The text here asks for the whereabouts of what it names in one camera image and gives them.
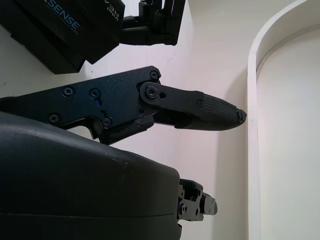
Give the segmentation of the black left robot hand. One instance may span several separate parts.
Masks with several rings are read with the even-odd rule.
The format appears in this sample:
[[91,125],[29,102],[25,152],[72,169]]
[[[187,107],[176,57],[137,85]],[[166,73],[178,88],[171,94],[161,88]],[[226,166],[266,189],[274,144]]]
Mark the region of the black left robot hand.
[[138,16],[126,16],[122,22],[120,43],[152,46],[178,43],[185,0],[141,0]]

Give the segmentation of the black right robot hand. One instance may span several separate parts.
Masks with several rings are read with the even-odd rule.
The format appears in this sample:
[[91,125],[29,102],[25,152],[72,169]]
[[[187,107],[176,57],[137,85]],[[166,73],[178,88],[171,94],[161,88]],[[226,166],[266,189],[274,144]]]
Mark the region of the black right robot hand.
[[3,240],[178,240],[216,200],[169,166],[114,148],[154,124],[225,131],[246,113],[162,85],[147,66],[0,100]]

